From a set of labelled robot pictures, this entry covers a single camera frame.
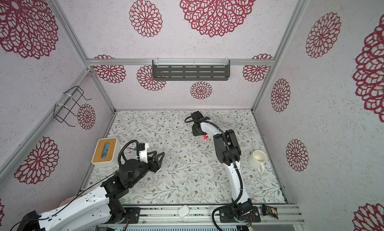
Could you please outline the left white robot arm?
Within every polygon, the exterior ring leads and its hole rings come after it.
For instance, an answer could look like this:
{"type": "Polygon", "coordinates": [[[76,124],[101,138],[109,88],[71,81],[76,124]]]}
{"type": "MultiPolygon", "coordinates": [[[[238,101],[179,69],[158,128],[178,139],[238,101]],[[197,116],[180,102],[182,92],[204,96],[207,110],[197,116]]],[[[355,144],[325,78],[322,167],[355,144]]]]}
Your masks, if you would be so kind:
{"type": "Polygon", "coordinates": [[[120,198],[129,193],[148,172],[157,172],[164,153],[150,152],[148,162],[135,159],[119,165],[119,169],[106,181],[63,207],[38,214],[32,211],[16,224],[19,231],[83,231],[125,219],[126,210],[120,198]]]}

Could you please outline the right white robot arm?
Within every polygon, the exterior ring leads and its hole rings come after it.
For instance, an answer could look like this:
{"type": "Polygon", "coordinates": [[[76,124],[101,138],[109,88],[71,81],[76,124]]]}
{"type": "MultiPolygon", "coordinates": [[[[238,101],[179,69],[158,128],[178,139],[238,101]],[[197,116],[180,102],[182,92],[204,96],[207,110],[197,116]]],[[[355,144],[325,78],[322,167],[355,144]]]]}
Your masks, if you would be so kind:
{"type": "Polygon", "coordinates": [[[252,201],[244,187],[241,172],[241,149],[233,130],[223,131],[208,120],[193,120],[193,135],[209,135],[214,141],[215,154],[223,164],[231,185],[232,202],[224,209],[231,211],[234,218],[240,220],[253,210],[252,201]]]}

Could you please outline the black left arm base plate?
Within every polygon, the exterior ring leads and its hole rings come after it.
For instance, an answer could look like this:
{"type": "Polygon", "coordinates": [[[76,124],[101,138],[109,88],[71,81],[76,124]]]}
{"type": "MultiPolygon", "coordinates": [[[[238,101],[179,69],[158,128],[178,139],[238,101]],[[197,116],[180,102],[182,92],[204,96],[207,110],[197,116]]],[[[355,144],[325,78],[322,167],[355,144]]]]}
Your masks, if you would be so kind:
{"type": "Polygon", "coordinates": [[[125,213],[116,222],[116,224],[137,224],[140,218],[141,208],[139,207],[124,207],[125,213]]]}

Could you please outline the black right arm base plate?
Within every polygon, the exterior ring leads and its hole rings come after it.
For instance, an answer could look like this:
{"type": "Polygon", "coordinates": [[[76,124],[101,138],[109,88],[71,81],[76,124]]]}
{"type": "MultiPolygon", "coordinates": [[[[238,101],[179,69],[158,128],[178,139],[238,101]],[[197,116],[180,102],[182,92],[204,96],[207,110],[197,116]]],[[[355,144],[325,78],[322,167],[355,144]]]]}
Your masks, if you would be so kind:
{"type": "Polygon", "coordinates": [[[261,216],[256,206],[245,214],[238,214],[235,208],[225,208],[220,210],[220,222],[221,223],[259,223],[261,222],[261,216]]]}

